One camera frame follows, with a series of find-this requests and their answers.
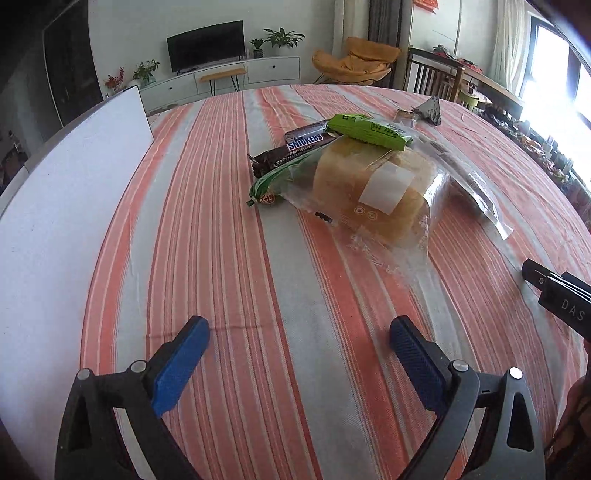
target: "green wrapper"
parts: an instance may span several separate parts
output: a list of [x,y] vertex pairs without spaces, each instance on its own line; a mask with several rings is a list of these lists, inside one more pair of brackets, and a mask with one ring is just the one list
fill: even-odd
[[413,141],[396,125],[365,115],[338,114],[329,120],[328,126],[348,137],[397,151],[404,151],[404,147]]
[[307,159],[310,155],[315,153],[315,151],[304,153],[299,157],[290,160],[287,163],[271,170],[270,172],[264,174],[261,178],[256,179],[255,183],[252,184],[250,191],[248,192],[248,196],[251,198],[246,204],[248,206],[252,206],[255,203],[259,203],[261,197],[267,194],[279,194],[280,192],[275,192],[272,188],[274,182],[281,182],[281,181],[289,181],[290,176],[290,167],[294,167],[297,164],[301,163],[303,160]]

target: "chocolate bar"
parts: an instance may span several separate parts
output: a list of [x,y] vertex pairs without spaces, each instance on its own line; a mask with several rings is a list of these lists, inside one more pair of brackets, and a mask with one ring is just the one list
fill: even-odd
[[327,120],[322,120],[320,122],[316,122],[315,124],[306,125],[304,127],[299,127],[295,130],[286,132],[285,135],[283,135],[283,137],[285,138],[286,143],[291,143],[295,140],[311,137],[312,135],[323,134],[324,132],[326,132],[326,128]]
[[294,140],[281,147],[267,150],[256,157],[251,157],[249,155],[249,158],[252,161],[252,171],[254,172],[255,178],[259,179],[265,173],[299,157],[302,153],[315,150],[316,148],[332,142],[334,139],[335,137],[333,135],[322,133]]

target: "chair back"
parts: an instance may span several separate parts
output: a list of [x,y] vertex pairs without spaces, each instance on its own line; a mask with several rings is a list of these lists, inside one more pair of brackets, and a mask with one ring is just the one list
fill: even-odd
[[441,58],[441,64],[435,61],[425,61],[409,48],[404,90],[455,102],[465,67],[444,58]]
[[349,55],[354,55],[363,60],[381,61],[390,64],[395,62],[400,55],[400,48],[365,40],[364,38],[349,37],[346,40],[346,45]]

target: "round table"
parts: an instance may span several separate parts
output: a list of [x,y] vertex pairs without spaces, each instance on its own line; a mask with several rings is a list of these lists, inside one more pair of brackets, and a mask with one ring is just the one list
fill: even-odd
[[[514,232],[502,241],[453,197],[431,233],[427,268],[412,282],[342,248],[330,225],[287,202],[246,205],[248,154],[283,144],[285,131],[336,113],[393,118],[425,99],[293,85],[219,95],[150,119],[154,143],[96,263],[81,367],[121,371],[149,358],[191,315],[207,318],[210,345],[164,415],[202,477],[396,478],[433,422],[388,346],[399,314],[476,370],[521,368],[543,436],[551,436],[585,356],[519,269],[529,257],[590,279],[591,237],[546,174],[500,132],[445,101],[440,127],[419,123],[485,173]],[[475,434],[473,425],[466,445]]]

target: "blue gripper pad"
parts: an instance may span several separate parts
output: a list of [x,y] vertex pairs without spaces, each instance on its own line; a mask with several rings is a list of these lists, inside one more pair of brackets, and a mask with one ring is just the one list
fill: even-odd
[[447,357],[435,343],[427,342],[406,316],[397,317],[390,324],[390,347],[396,352],[423,407],[441,416],[447,410],[445,397],[451,382]]
[[199,317],[154,380],[152,407],[158,417],[177,404],[208,343],[209,324]]

